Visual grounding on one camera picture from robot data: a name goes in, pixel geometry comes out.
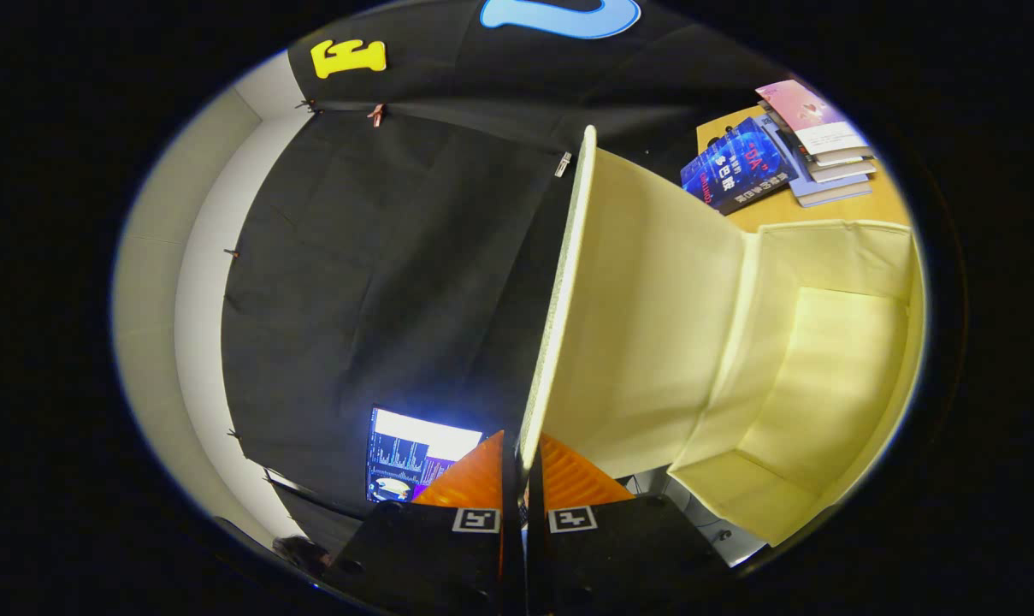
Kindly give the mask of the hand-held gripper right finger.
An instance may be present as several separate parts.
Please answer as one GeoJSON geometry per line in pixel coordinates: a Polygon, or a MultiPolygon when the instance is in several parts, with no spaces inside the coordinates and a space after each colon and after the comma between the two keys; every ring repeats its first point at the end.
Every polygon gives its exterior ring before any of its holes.
{"type": "Polygon", "coordinates": [[[676,503],[631,494],[548,435],[529,472],[525,548],[533,615],[685,615],[732,579],[676,503]]]}

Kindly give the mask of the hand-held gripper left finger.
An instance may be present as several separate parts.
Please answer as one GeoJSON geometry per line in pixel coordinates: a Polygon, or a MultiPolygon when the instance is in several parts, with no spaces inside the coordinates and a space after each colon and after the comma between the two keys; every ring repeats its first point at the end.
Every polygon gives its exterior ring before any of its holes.
{"type": "Polygon", "coordinates": [[[454,506],[376,504],[322,581],[375,615],[523,615],[516,437],[483,441],[440,487],[459,493],[454,506]]]}

